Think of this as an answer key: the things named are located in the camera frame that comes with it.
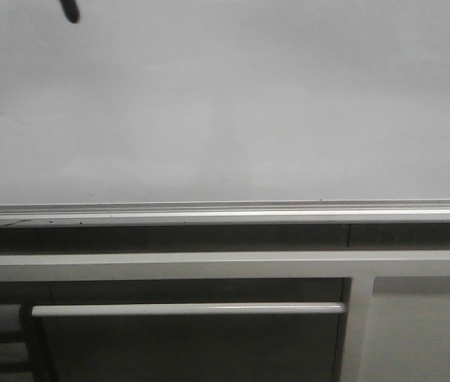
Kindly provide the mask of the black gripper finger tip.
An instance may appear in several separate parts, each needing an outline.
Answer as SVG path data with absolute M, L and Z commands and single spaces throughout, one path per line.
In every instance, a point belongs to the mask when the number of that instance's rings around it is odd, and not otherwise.
M 78 23 L 80 10 L 76 0 L 60 0 L 61 9 L 66 19 L 71 23 Z

